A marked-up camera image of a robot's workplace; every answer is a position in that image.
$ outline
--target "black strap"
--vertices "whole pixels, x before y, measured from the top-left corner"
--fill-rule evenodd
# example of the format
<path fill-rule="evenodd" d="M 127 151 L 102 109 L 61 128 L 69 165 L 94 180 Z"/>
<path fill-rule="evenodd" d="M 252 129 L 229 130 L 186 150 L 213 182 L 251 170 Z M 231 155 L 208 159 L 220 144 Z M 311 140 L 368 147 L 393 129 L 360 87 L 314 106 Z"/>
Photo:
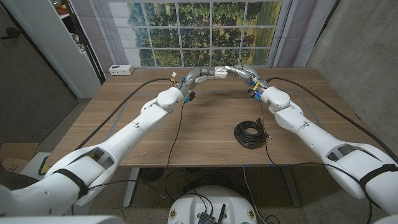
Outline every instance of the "black strap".
<path fill-rule="evenodd" d="M 363 192 L 366 193 L 366 184 L 373 178 L 377 177 L 378 175 L 384 173 L 384 172 L 395 172 L 398 171 L 398 167 L 395 166 L 394 164 L 384 164 L 382 167 L 377 168 L 371 172 L 369 172 L 368 174 L 366 174 L 365 176 L 363 176 L 361 178 L 361 180 L 359 180 L 359 184 L 363 190 Z"/>
<path fill-rule="evenodd" d="M 59 169 L 55 171 L 54 174 L 55 173 L 63 174 L 64 176 L 71 179 L 80 188 L 78 199 L 80 199 L 82 196 L 88 193 L 88 187 L 86 186 L 85 182 L 82 179 L 80 179 L 78 176 L 76 176 L 74 173 L 70 172 L 67 169 Z"/>

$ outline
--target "cardboard box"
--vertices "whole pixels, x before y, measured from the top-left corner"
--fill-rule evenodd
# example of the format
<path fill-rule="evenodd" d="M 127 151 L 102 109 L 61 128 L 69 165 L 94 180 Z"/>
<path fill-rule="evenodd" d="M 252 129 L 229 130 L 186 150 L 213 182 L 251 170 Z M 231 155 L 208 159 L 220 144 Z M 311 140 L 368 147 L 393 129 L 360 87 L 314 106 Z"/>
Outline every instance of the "cardboard box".
<path fill-rule="evenodd" d="M 20 173 L 33 158 L 37 143 L 4 143 L 0 148 L 1 165 L 9 172 Z"/>
<path fill-rule="evenodd" d="M 0 162 L 4 162 L 7 158 L 30 161 L 37 145 L 37 143 L 4 143 L 0 149 Z"/>
<path fill-rule="evenodd" d="M 30 161 L 23 159 L 7 158 L 1 164 L 8 172 L 20 173 Z"/>

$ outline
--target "white power strip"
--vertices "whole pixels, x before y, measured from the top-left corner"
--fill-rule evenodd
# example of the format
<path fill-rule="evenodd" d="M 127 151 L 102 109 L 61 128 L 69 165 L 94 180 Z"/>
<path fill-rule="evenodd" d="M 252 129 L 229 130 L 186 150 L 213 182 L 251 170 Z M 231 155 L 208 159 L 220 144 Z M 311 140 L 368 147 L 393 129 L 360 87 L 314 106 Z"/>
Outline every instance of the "white power strip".
<path fill-rule="evenodd" d="M 133 71 L 132 65 L 112 65 L 109 68 L 111 75 L 131 75 Z"/>

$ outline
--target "window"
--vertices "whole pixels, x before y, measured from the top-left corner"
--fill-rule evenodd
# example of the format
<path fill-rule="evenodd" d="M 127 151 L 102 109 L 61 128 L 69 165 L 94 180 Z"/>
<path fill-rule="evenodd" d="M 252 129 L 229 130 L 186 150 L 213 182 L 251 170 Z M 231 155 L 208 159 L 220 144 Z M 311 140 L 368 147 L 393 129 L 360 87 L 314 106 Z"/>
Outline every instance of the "window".
<path fill-rule="evenodd" d="M 269 66 L 283 1 L 110 2 L 135 67 Z"/>

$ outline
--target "wooden table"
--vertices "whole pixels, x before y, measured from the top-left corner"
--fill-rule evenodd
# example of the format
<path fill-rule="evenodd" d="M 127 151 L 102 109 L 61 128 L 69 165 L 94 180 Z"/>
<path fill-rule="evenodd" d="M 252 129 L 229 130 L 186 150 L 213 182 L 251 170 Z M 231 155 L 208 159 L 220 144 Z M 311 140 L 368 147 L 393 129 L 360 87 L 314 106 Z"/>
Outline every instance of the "wooden table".
<path fill-rule="evenodd" d="M 177 78 L 190 69 L 178 69 Z M 257 69 L 263 79 L 284 77 L 296 81 L 329 102 L 351 119 L 363 124 L 353 110 L 339 97 L 331 86 L 313 68 L 263 68 Z M 47 159 L 52 166 L 72 152 L 118 104 L 141 83 L 158 77 L 171 77 L 173 70 L 134 71 L 128 77 L 109 77 L 90 101 L 58 146 Z M 314 97 L 299 87 L 273 80 L 271 85 L 287 92 L 304 111 L 304 115 L 336 138 L 350 142 L 379 145 L 352 124 L 339 117 Z M 105 124 L 85 146 L 103 142 L 140 113 L 144 103 L 155 98 L 160 91 L 172 86 L 168 81 L 150 83 L 137 92 Z M 234 127 L 245 120 L 261 117 L 258 101 L 250 98 L 248 87 L 242 80 L 228 77 L 198 85 L 196 97 L 185 104 L 180 134 L 170 158 L 170 167 L 209 166 L 266 166 L 271 164 L 264 147 L 243 148 L 233 134 Z M 166 123 L 149 133 L 122 161 L 121 166 L 165 167 L 180 121 L 181 106 L 175 108 Z M 264 123 L 272 139 L 267 140 L 271 159 L 278 164 L 320 162 L 319 158 L 294 134 L 278 126 L 274 116 L 264 105 Z"/>

